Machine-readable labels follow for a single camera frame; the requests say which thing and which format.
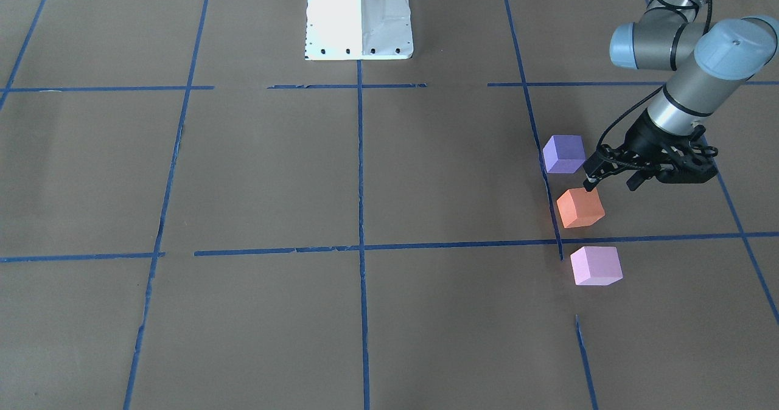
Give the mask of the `orange foam cube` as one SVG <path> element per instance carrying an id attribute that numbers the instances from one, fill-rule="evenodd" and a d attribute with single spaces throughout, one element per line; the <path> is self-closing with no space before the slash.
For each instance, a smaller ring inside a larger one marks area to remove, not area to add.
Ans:
<path id="1" fill-rule="evenodd" d="M 568 189 L 556 200 L 563 228 L 587 227 L 606 216 L 596 189 Z"/>

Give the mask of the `purple foam cube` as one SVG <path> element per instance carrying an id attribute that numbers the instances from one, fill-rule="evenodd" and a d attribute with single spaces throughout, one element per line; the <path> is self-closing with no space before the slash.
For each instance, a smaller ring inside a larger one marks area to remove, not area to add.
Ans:
<path id="1" fill-rule="evenodd" d="M 545 171 L 551 174 L 575 173 L 588 158 L 580 135 L 552 135 L 542 154 Z"/>

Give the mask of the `pink foam cube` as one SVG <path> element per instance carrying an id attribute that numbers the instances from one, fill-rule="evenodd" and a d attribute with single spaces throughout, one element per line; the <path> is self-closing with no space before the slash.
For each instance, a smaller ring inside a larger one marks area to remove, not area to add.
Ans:
<path id="1" fill-rule="evenodd" d="M 570 262 L 578 286 L 608 286 L 624 277 L 614 246 L 583 246 L 571 254 Z"/>

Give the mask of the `brown paper table cover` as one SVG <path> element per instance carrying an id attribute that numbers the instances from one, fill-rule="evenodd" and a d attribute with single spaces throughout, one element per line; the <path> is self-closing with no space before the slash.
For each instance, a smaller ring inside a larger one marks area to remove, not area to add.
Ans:
<path id="1" fill-rule="evenodd" d="M 647 1 L 411 0 L 412 59 L 317 63 L 306 0 L 2 0 L 2 408 L 776 409 L 777 63 L 716 179 L 554 205 L 548 139 L 669 77 L 609 60 Z"/>

